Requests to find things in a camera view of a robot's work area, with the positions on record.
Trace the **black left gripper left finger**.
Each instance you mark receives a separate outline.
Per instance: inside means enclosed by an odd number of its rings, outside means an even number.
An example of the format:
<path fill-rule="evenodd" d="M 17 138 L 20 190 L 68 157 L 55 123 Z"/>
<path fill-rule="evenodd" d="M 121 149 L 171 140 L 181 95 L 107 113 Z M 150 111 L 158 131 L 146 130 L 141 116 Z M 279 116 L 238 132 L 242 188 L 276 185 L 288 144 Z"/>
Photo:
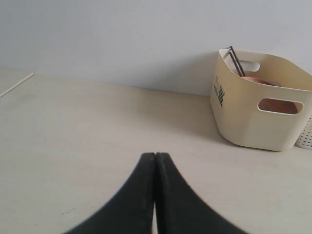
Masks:
<path fill-rule="evenodd" d="M 143 153 L 129 178 L 98 211 L 68 234 L 151 234 L 154 214 L 154 153 Z"/>

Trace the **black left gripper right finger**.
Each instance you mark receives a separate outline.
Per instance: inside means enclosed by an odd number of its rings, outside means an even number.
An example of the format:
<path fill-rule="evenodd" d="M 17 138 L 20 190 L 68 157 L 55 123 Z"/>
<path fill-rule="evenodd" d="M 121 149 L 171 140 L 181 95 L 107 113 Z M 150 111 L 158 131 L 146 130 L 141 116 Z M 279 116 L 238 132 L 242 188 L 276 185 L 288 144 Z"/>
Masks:
<path fill-rule="evenodd" d="M 156 153 L 156 222 L 159 234 L 244 234 L 188 185 L 168 153 Z"/>

